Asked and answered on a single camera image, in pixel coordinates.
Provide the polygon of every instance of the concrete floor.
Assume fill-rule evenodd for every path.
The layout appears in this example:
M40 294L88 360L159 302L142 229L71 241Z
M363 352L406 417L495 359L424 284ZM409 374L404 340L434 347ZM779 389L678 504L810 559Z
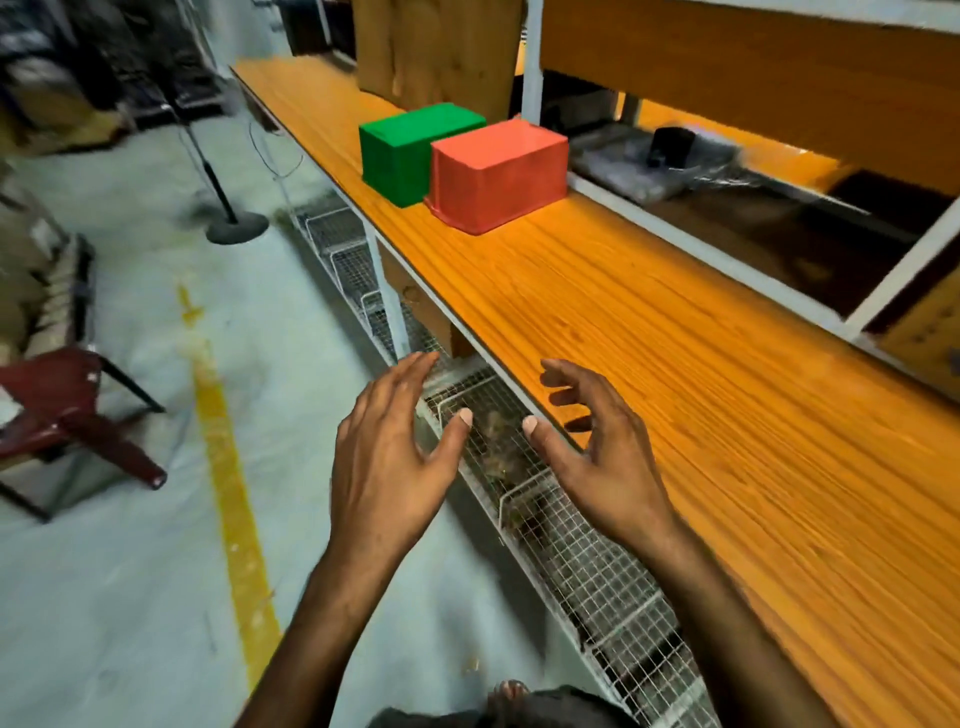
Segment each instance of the concrete floor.
M273 213L279 192L247 124L219 118L196 132L231 198ZM290 170L292 142L269 144ZM100 350L184 427L155 493L121 479L47 525L0 504L0 725L228 725L248 681L191 356L209 342L281 628L327 539L336 425L382 361L319 266L276 227L235 248L205 242L196 213L211 197L176 130L20 169L97 249ZM309 161L288 183L299 200L324 189ZM193 330L178 286L204 310ZM508 677L597 692L458 485L357 646L334 723L362 725L388 705L473 707Z

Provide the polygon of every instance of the forearm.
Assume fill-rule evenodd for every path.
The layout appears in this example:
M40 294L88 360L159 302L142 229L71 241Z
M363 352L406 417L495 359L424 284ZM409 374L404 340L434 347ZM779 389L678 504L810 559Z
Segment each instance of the forearm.
M658 553L641 558L677 613L726 728L837 725L823 699L685 523Z
M329 723L350 654L396 564L352 547L327 548L237 728Z

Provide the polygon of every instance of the right hand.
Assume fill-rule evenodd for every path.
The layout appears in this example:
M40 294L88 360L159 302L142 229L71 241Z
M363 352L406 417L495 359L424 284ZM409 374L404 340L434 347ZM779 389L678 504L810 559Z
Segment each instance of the right hand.
M663 489L639 416L607 379L562 359L544 359L540 382L550 402L584 404L590 414L564 426L591 432L587 451L578 453L553 426L533 416L523 431L573 503L608 538L641 560L655 558L682 532L681 520Z

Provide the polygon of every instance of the chair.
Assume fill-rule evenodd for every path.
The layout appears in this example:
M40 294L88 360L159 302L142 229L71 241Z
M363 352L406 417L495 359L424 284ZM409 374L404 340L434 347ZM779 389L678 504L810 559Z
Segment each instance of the chair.
M125 439L121 424L97 412L102 374L140 398L153 412L166 410L109 359L77 346L43 353L0 367L0 386L22 407L0 429L0 461L18 456L41 460L74 444L92 450L156 490L167 473L137 445ZM0 482L0 495L44 522L53 513Z

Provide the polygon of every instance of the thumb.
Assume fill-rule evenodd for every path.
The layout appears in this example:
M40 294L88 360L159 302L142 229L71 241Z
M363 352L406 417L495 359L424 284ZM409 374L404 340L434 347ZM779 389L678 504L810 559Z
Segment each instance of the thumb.
M440 443L427 458L427 464L437 474L442 474L450 482L457 476L457 466L464 454L467 437L473 426L473 412L465 408L457 412L444 428Z
M523 434L527 436L537 455L550 466L561 485L566 486L583 466L583 458L544 418L533 415L526 417L523 420Z

